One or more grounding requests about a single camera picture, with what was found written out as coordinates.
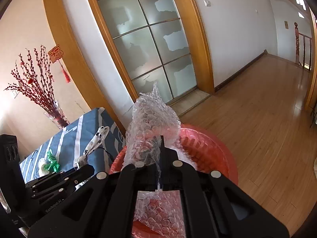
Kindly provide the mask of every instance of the blue striped tablecloth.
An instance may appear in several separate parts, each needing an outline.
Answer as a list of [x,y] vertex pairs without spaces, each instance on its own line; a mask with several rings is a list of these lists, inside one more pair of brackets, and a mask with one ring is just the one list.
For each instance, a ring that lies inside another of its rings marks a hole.
[[95,174],[100,171],[108,172],[113,160],[124,147],[125,139],[107,111],[100,107],[82,115],[23,160],[20,168],[24,182],[39,178],[38,161],[46,156],[49,149],[52,149],[57,158],[61,166],[60,171],[71,169],[74,159],[83,155],[87,144],[100,126],[109,126],[110,132],[102,147],[89,155],[88,163],[95,168]]

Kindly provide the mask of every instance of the light switch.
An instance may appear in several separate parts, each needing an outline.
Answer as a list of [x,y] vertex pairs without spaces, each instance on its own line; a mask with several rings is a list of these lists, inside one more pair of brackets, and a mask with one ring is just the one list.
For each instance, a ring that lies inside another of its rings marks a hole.
[[211,6],[211,5],[210,5],[210,1],[204,0],[203,2],[205,3],[205,6],[207,6],[207,7],[210,7],[210,6]]

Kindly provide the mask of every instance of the silver screw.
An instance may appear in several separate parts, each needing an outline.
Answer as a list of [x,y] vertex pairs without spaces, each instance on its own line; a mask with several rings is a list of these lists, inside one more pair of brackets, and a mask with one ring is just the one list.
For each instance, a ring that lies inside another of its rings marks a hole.
[[179,160],[175,160],[173,162],[173,166],[175,167],[181,167],[183,165],[183,162],[182,161],[179,161]]
[[213,178],[219,178],[221,176],[221,173],[217,170],[214,170],[210,173],[210,175],[213,177]]
[[97,173],[96,177],[97,177],[97,179],[99,179],[99,180],[105,179],[105,178],[107,177],[107,173],[105,173],[105,172],[99,172],[99,173]]
[[136,168],[144,167],[144,162],[142,162],[142,161],[137,161],[137,162],[134,163],[134,166],[135,166]]

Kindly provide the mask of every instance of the red berry branch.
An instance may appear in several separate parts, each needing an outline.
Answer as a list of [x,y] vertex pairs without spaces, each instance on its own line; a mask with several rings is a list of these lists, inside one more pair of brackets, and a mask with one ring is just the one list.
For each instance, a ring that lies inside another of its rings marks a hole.
[[31,99],[34,103],[42,107],[48,114],[56,118],[61,126],[67,126],[64,115],[60,114],[60,110],[56,104],[54,97],[54,89],[52,86],[53,75],[50,72],[50,60],[46,53],[46,49],[41,45],[40,54],[34,48],[37,66],[40,70],[40,77],[34,70],[32,56],[30,50],[27,50],[27,61],[25,61],[21,54],[20,68],[22,69],[22,77],[19,73],[17,63],[15,62],[15,69],[11,71],[13,77],[18,81],[19,85],[10,84],[5,90],[16,90]]

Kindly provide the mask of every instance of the vase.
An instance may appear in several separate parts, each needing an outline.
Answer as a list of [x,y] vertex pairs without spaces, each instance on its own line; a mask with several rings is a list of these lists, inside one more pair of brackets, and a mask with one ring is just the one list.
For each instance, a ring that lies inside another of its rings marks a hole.
[[59,106],[58,101],[56,101],[55,105],[44,114],[48,118],[50,118],[60,130],[69,125],[69,121],[67,120],[66,116],[63,113],[63,110]]

